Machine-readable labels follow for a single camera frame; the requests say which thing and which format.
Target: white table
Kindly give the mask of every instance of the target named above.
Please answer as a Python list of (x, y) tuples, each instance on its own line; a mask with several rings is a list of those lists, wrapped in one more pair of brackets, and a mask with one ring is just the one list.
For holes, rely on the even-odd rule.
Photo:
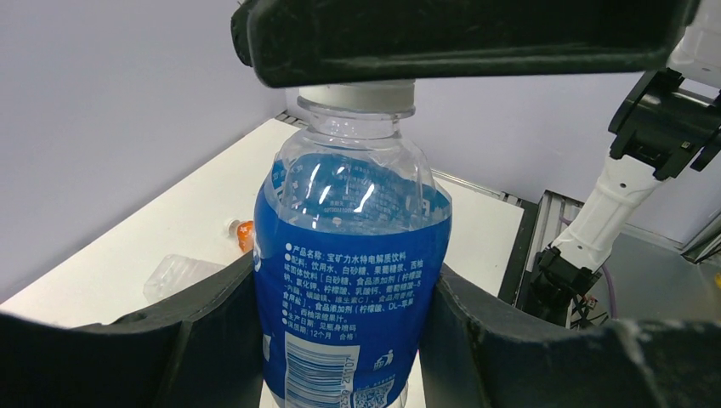
[[(275, 153), (298, 129), (271, 119), (100, 238), (0, 305), (0, 311), (46, 324), (111, 323), (148, 306), (143, 285), (168, 254), (217, 264), (240, 256), (228, 237), (232, 219), (253, 217), (258, 187)], [(438, 179), (453, 199), (446, 263), (497, 294), (523, 210)], [(261, 407), (271, 407), (264, 388)], [(424, 407), (418, 361), (406, 407)]]

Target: blue bottle label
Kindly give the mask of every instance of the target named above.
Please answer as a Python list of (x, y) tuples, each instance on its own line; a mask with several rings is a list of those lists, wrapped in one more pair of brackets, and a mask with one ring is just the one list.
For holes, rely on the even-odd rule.
[[(434, 196), (431, 207), (450, 205)], [(393, 402), (416, 356), (450, 217), (399, 234), (319, 232), (279, 219), (261, 188), (255, 228), (270, 390), (298, 408)]]

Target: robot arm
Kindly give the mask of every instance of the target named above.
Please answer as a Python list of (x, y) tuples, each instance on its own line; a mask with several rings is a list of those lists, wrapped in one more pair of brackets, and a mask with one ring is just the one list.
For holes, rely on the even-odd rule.
[(564, 326), (572, 297), (600, 277), (622, 226), (650, 194), (698, 155), (701, 171), (721, 150), (721, 98), (680, 88), (685, 77), (721, 88), (721, 0), (701, 4), (664, 71), (645, 74), (611, 121), (617, 135), (576, 219), (536, 257), (524, 310)]

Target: plastic bottle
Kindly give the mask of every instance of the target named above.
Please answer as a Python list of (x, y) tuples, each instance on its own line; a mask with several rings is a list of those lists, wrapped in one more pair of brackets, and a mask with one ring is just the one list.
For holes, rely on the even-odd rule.
[(264, 379), (280, 407), (400, 398), (451, 232), (451, 198), (403, 139), (411, 81), (302, 88), (307, 130), (255, 208)]

